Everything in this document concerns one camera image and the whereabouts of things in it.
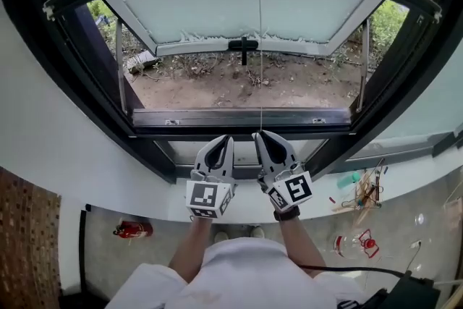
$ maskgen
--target ground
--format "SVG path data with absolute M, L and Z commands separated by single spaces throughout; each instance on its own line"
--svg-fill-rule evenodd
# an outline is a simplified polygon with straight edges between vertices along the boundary
M 126 78 L 147 109 L 208 107 L 346 107 L 360 89 L 360 47 L 349 47 L 352 64 L 285 54 L 197 54 L 164 57 L 143 74 Z

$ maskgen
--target floor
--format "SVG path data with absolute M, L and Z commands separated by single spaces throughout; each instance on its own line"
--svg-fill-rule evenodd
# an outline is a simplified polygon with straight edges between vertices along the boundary
M 462 174 L 456 170 L 426 187 L 386 201 L 381 209 L 371 210 L 361 227 L 370 228 L 380 251 L 370 260 L 366 256 L 349 260 L 331 251 L 335 235 L 352 231 L 353 222 L 357 218 L 355 212 L 303 222 L 328 266 L 368 265 L 405 271 L 416 254 L 409 267 L 414 276 L 428 277 L 435 281 L 452 280 L 462 241 L 462 223 L 450 225 L 442 205 L 460 179 L 463 179 Z M 451 199 L 462 195 L 463 186 L 458 188 Z M 102 208 L 93 208 L 87 215 L 86 278 L 94 293 L 108 299 L 114 296 L 139 264 L 167 265 L 189 227 L 186 223 L 151 219 L 154 235 L 130 242 L 112 234 L 120 219 L 137 220 L 137 217 Z M 213 227 L 213 232 L 217 232 L 217 226 Z M 278 224 L 265 224 L 263 228 L 266 238 L 282 242 Z M 226 227 L 231 238 L 243 237 L 248 230 L 248 226 Z M 410 247 L 418 240 L 422 242 L 419 251 Z M 397 281 L 393 276 L 366 272 L 355 279 L 370 295 L 381 287 L 391 289 Z M 442 303 L 449 296 L 451 288 L 440 288 Z

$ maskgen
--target shoe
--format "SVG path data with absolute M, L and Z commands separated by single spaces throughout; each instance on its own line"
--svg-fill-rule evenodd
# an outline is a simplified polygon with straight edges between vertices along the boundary
M 250 236 L 254 238 L 266 238 L 266 234 L 261 227 L 253 227 Z
M 225 232 L 219 232 L 214 236 L 214 243 L 219 243 L 222 241 L 227 241 L 229 238 L 228 234 Z

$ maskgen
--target sleeve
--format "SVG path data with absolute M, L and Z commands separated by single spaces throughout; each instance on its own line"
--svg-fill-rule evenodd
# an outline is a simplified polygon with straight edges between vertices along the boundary
M 179 274 L 166 267 L 141 264 L 114 295 L 106 309 L 163 308 L 187 286 Z
M 324 271 L 318 274 L 314 280 L 333 294 L 338 304 L 345 301 L 356 301 L 363 304 L 369 298 L 353 278 Z

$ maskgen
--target open window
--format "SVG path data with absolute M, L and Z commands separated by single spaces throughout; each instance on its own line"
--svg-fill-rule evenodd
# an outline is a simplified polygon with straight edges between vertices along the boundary
M 202 142 L 230 134 L 245 153 L 261 127 L 294 141 L 314 176 L 335 171 L 436 76 L 454 48 L 444 36 L 461 38 L 457 0 L 29 2 L 44 67 L 171 181 Z M 257 171 L 236 160 L 238 178 Z

